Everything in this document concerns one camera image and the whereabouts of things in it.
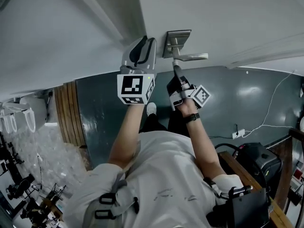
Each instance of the power outlet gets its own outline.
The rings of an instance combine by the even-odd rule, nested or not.
[[[245,129],[241,129],[238,132],[234,132],[232,134],[232,139],[237,139],[237,138],[242,137],[244,135],[245,135]]]

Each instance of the door lever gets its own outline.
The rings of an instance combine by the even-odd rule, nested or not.
[[[185,42],[189,38],[191,30],[175,30],[167,31],[167,37],[162,57],[172,57],[175,60],[183,62],[208,59],[208,53],[197,53],[181,55],[180,50],[184,47]]]

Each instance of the black watch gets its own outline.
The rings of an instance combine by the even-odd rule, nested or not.
[[[195,121],[196,119],[199,119],[200,114],[195,113],[191,114],[190,116],[184,117],[184,122],[187,124],[188,122]]]

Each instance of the fiducial marker cube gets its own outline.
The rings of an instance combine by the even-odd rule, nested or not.
[[[154,86],[154,74],[117,75],[117,95],[127,105],[147,104]]]

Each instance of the cable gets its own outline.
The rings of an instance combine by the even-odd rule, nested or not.
[[[39,165],[39,169],[40,169],[40,176],[41,176],[40,190],[39,190],[39,193],[38,193],[38,196],[37,196],[37,200],[38,200],[43,185],[42,185],[42,171],[41,171],[41,165],[40,165],[40,161],[39,161],[39,156],[37,156],[37,160],[38,160],[38,165]]]
[[[265,116],[265,118],[264,118],[262,124],[259,125],[258,127],[256,127],[255,129],[253,129],[253,130],[251,130],[251,131],[248,131],[249,134],[247,134],[246,136],[242,136],[242,138],[248,137],[253,131],[255,131],[256,129],[259,129],[259,128],[262,127],[262,126],[269,126],[269,127],[287,127],[287,126],[271,126],[271,125],[264,125],[264,122],[266,121],[266,118],[267,118],[267,116],[268,116],[268,114],[269,114],[270,106],[271,106],[271,103],[272,103],[272,99],[274,98],[276,89],[280,86],[280,84],[281,84],[285,79],[287,79],[287,78],[288,78],[291,74],[293,74],[294,72],[295,72],[295,71],[292,71],[289,75],[287,75],[285,78],[283,78],[283,79],[280,81],[280,83],[278,83],[278,85],[275,87],[275,90],[274,90],[274,92],[272,93],[272,96],[271,96],[271,99],[270,99],[270,103],[269,103],[269,107],[268,107],[266,116]]]
[[[236,126],[236,132],[237,132],[237,136],[238,136],[238,125],[235,124]],[[222,137],[222,136],[210,136],[210,139],[216,139],[216,138],[222,138],[222,139],[233,139],[232,137]]]
[[[232,138],[228,138],[228,137],[222,137],[222,136],[210,136],[210,139],[217,139],[217,138],[222,138],[222,139],[232,139]]]
[[[41,171],[41,165],[40,165],[40,161],[39,161],[39,157],[37,156],[37,160],[38,160],[38,165],[39,165],[39,169],[40,169],[40,176],[41,176],[41,185],[42,185],[42,171]]]
[[[240,148],[238,148],[238,147],[236,147],[236,146],[234,146],[234,145],[232,145],[230,143],[220,143],[220,144],[216,145],[214,148],[217,149],[220,146],[230,147],[231,149],[234,149],[234,150],[236,150],[236,151],[238,151],[238,152],[243,153],[244,155],[246,155],[253,162],[253,164],[255,165],[255,167],[257,168],[257,170],[259,171],[259,175],[262,176],[263,185],[261,185],[261,186],[263,188],[266,188],[266,191],[268,191],[267,190],[267,181],[266,181],[264,173],[262,172],[262,170],[259,167],[259,165],[251,158],[251,156],[247,152],[245,152],[244,150],[242,150],[242,149],[240,149]]]
[[[48,186],[42,185],[41,183],[37,183],[37,184],[35,184],[34,186],[36,186],[36,185],[41,185],[41,186],[43,186],[44,188],[48,188],[48,189],[50,189],[50,190],[52,191],[51,188],[49,188]]]

